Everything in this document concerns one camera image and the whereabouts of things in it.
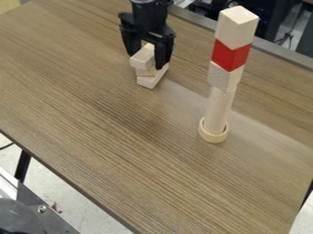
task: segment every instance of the wooden block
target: wooden block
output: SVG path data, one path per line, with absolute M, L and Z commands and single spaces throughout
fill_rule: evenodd
M 159 70 L 156 69 L 156 66 L 152 66 L 148 70 L 144 69 L 135 69 L 135 75 L 137 77 L 155 77 Z
M 147 43 L 129 59 L 135 69 L 149 70 L 155 66 L 155 46 Z
M 233 71 L 246 63 L 251 46 L 252 44 L 248 44 L 244 47 L 231 50 L 216 39 L 212 61 L 227 71 Z
M 230 92 L 237 86 L 243 75 L 244 65 L 231 72 L 221 68 L 211 61 L 209 66 L 208 82 L 215 88 Z
M 230 92 L 223 92 L 215 87 L 210 90 L 208 109 L 204 117 L 204 129 L 211 134 L 221 134 L 225 131 L 229 111 L 236 92 L 235 87 Z
M 220 11 L 215 37 L 230 49 L 251 44 L 259 16 L 238 5 Z
M 154 89 L 158 82 L 162 79 L 169 68 L 168 63 L 162 69 L 157 71 L 154 77 L 137 77 L 137 84 L 149 89 Z

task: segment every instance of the wood grain surface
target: wood grain surface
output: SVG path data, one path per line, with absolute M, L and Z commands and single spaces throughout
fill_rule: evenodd
M 171 16 L 171 69 L 144 89 L 118 28 L 129 9 L 33 0 L 0 16 L 1 131 L 135 233 L 287 233 L 313 174 L 312 73 L 253 50 L 230 135 L 208 144 L 213 34 Z

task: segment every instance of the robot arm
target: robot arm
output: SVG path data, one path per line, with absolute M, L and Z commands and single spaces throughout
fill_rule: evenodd
M 156 69 L 170 61 L 176 33 L 167 25 L 167 7 L 172 0 L 131 0 L 133 13 L 120 13 L 122 38 L 130 56 L 142 40 L 155 45 Z

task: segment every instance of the red block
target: red block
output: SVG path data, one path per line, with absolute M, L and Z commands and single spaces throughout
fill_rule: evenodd
M 231 50 L 216 39 L 212 61 L 227 71 L 233 71 L 246 63 L 251 46 L 252 44 L 248 44 L 244 47 Z

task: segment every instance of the block tower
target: block tower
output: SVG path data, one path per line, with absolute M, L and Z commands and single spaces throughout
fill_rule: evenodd
M 199 134 L 207 142 L 223 142 L 230 130 L 228 114 L 258 22 L 259 17 L 242 6 L 220 12 L 209 65 L 211 90 L 208 109 L 199 125 Z

